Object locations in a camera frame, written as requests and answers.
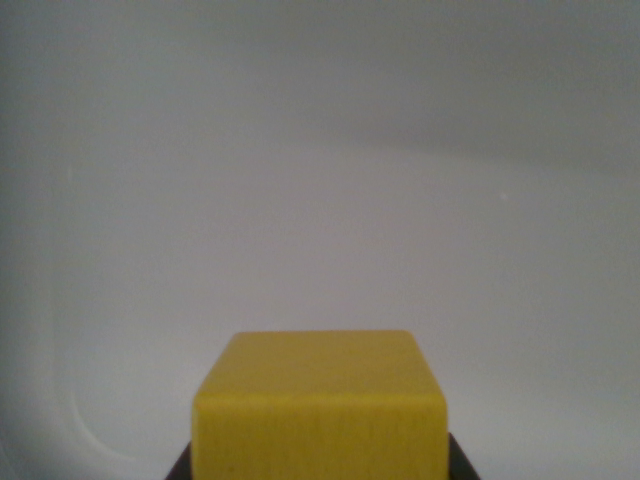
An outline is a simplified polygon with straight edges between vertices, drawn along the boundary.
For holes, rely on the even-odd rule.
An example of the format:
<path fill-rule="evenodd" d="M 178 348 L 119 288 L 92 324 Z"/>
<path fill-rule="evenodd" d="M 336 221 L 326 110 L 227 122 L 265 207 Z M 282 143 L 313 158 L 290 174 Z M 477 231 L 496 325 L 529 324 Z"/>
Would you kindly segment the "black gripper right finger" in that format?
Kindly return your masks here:
<path fill-rule="evenodd" d="M 448 449 L 448 480 L 481 479 L 452 433 L 448 434 Z"/>

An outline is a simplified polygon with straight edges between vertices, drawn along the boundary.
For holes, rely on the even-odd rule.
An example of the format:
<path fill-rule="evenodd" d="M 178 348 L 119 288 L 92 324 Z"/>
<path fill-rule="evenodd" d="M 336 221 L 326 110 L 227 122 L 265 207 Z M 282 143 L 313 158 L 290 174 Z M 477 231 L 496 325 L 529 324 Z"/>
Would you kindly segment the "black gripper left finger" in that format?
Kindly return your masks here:
<path fill-rule="evenodd" d="M 192 480 L 191 443 L 188 443 L 174 465 L 169 470 L 165 480 Z"/>

